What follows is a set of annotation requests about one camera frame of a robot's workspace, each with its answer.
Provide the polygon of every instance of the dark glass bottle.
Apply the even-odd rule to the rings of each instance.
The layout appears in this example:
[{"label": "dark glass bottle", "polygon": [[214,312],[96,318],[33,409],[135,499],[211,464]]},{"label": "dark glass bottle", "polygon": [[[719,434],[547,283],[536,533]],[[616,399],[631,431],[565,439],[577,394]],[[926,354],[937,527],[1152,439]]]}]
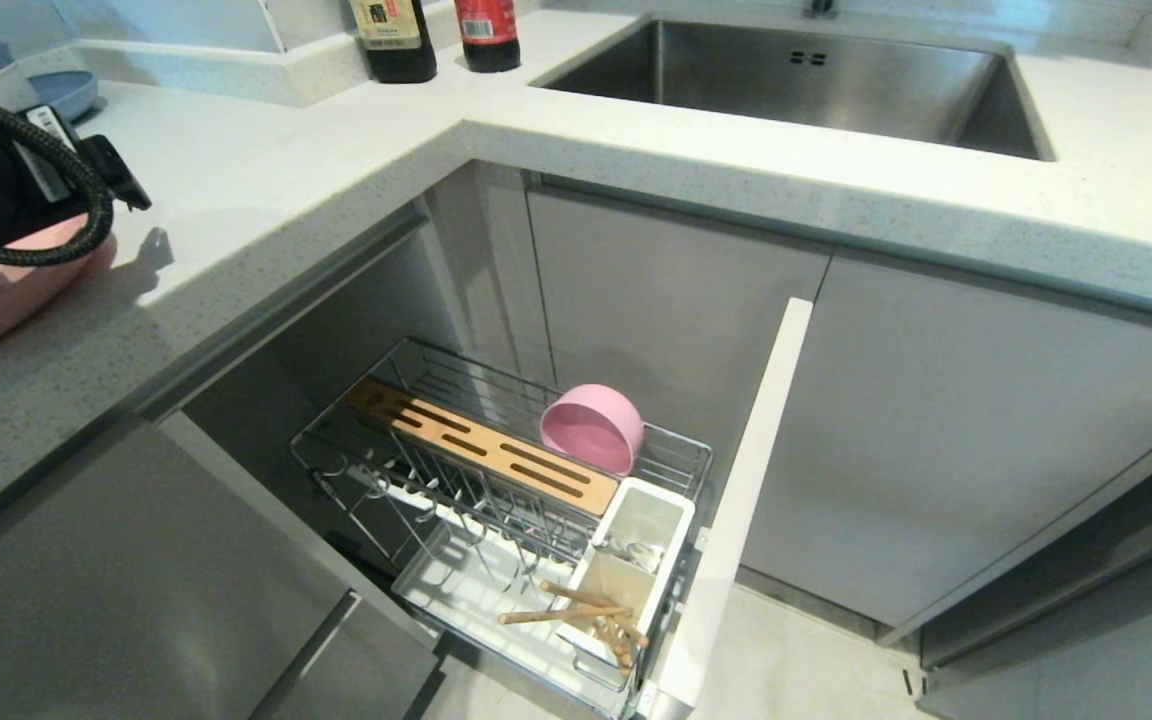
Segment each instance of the dark glass bottle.
[{"label": "dark glass bottle", "polygon": [[420,0],[349,0],[378,82],[429,82],[438,73]]},{"label": "dark glass bottle", "polygon": [[465,63],[475,73],[503,73],[522,59],[513,0],[456,0]]}]

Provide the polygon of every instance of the kitchen counter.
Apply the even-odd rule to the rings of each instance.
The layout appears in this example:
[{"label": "kitchen counter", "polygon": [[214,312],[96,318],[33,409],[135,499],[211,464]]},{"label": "kitchen counter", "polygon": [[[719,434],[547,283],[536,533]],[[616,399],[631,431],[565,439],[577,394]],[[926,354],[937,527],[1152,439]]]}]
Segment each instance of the kitchen counter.
[{"label": "kitchen counter", "polygon": [[453,47],[426,85],[305,109],[104,83],[81,130],[108,135],[156,205],[119,211],[111,268],[0,341],[0,492],[472,159],[1152,309],[1152,71],[1128,50],[1016,51],[1055,162],[529,86],[637,22],[539,10],[517,70],[476,76]]}]

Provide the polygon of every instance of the floor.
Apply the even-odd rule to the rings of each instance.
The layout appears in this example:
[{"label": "floor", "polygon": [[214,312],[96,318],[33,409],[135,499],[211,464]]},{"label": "floor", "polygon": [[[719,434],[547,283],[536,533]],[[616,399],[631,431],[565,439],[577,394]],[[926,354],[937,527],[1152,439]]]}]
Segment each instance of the floor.
[{"label": "floor", "polygon": [[[577,720],[570,703],[518,682],[483,659],[490,679],[454,657],[422,720]],[[905,652],[878,647],[795,607],[736,586],[692,720],[932,720],[914,706]]]}]

